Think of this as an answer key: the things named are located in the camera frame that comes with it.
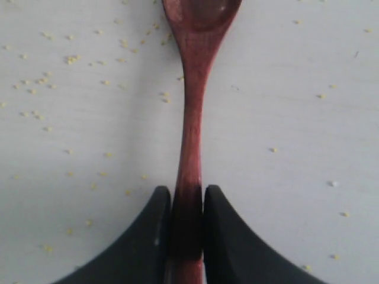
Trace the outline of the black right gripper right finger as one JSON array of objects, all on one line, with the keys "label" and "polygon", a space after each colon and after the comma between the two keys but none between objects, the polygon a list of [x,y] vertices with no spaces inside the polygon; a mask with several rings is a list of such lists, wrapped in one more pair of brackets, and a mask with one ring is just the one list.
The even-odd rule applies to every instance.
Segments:
[{"label": "black right gripper right finger", "polygon": [[217,185],[205,191],[204,264],[207,283],[319,284],[267,245]]}]

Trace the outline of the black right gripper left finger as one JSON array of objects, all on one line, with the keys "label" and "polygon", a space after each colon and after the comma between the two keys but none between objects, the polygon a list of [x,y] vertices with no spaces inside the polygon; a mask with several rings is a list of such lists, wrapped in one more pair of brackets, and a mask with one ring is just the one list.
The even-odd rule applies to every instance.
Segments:
[{"label": "black right gripper left finger", "polygon": [[132,225],[109,248],[57,283],[163,283],[170,213],[170,192],[158,186]]}]

